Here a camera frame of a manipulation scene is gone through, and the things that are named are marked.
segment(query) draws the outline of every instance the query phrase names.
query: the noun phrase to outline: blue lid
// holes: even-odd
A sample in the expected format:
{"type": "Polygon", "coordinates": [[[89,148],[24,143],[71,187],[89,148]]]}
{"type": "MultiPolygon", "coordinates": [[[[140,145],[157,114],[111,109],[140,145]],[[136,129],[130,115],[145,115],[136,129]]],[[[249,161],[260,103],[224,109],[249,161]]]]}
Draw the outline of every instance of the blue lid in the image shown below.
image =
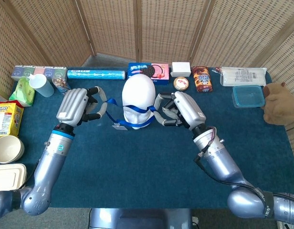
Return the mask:
{"type": "Polygon", "coordinates": [[[233,87],[235,103],[238,107],[261,107],[265,105],[262,88],[259,85],[233,87]]]}

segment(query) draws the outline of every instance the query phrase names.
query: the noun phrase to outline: green package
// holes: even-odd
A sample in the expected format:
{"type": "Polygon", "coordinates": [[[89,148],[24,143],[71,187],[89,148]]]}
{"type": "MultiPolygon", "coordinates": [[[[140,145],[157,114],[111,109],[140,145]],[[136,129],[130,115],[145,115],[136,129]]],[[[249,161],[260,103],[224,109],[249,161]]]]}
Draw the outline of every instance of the green package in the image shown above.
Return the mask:
{"type": "Polygon", "coordinates": [[[25,107],[32,106],[33,98],[34,89],[29,86],[29,79],[27,77],[21,77],[9,100],[18,100],[25,107]]]}

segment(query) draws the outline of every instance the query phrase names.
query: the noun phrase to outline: white package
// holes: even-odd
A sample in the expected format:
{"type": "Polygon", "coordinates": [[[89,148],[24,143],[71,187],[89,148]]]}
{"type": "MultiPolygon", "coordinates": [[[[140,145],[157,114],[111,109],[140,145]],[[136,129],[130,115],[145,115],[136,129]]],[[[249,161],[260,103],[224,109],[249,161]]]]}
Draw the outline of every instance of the white package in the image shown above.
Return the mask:
{"type": "Polygon", "coordinates": [[[172,77],[189,77],[190,73],[189,62],[173,62],[171,65],[170,75],[172,77]]]}
{"type": "Polygon", "coordinates": [[[222,86],[259,85],[266,86],[266,68],[221,67],[222,86]]]}

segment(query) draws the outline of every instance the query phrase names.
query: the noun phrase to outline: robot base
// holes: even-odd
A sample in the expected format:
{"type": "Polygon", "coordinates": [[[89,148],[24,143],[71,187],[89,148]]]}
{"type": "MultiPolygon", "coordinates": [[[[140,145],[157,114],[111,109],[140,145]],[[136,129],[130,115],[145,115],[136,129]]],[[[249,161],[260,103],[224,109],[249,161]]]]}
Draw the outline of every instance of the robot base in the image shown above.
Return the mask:
{"type": "Polygon", "coordinates": [[[93,208],[89,229],[191,229],[188,208],[121,209],[93,208]]]}

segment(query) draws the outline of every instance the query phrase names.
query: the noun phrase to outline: white mannequin head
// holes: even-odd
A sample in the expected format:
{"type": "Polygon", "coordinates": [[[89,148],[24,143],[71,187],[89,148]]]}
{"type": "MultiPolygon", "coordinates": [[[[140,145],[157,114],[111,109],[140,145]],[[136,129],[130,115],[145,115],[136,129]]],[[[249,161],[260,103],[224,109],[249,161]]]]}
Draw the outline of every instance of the white mannequin head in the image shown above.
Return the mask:
{"type": "Polygon", "coordinates": [[[133,124],[142,124],[146,122],[151,116],[153,116],[153,113],[150,110],[142,114],[125,106],[133,105],[140,109],[147,110],[149,106],[154,104],[155,97],[156,89],[152,80],[148,76],[144,74],[131,76],[126,81],[122,92],[125,120],[133,124]]]}

